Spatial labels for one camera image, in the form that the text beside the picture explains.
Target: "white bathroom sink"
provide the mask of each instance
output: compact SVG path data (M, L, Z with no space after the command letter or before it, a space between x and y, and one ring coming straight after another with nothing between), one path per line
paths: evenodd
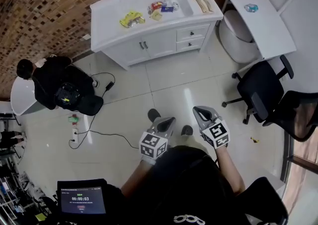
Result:
M215 9L214 12L204 14L195 0L169 0L177 2L179 10L163 12L162 18L156 21L150 18L148 8L152 3L161 0L100 0L92 4L91 19L91 49L100 51L103 48L115 45L141 32L154 29L163 29L167 26L191 24L193 21L221 20L223 14L214 0L208 0ZM124 18L129 11L134 10L143 14L144 24L137 24L126 28L119 20Z

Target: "black shoe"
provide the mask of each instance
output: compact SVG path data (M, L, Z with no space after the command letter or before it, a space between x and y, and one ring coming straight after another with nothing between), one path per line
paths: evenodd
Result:
M152 108L151 110L148 111L148 118L149 120L153 123L155 121L156 118L161 117L161 115L159 114L159 112L157 110L155 110L154 108Z
M181 136L183 136L183 135L191 136L192 134L193 134L193 129L190 125L183 126L182 131L181 131Z

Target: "tile countertop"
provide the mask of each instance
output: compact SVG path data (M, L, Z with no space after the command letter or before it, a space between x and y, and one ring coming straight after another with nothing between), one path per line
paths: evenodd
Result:
M163 13L162 19L156 21L149 18L148 15L148 6L156 1L159 0L100 0L92 4L90 6L92 14L91 49L97 52L136 36L149 34L154 30L159 31L193 23L217 21L223 18L223 14L214 0L208 0L214 10L210 13L203 13L195 0L186 0L193 14L185 16L182 14L183 12L179 12L181 11L179 9L172 13ZM146 23L137 24L132 28L122 26L119 20L131 10L143 13ZM164 14L176 14L176 17L168 17L165 20Z

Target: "white logo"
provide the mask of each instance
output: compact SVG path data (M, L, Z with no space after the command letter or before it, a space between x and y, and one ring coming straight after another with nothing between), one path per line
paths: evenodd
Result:
M205 221L197 218L193 215L179 215L173 218L175 223L189 222L189 223L197 223L198 225L204 225Z

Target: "cabinet drawer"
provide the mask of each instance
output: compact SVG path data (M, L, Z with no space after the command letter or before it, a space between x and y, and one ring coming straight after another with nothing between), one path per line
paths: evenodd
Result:
M177 41L204 38L210 25L193 25L177 30Z
M203 41L204 37L194 40L177 42L177 52L201 48Z

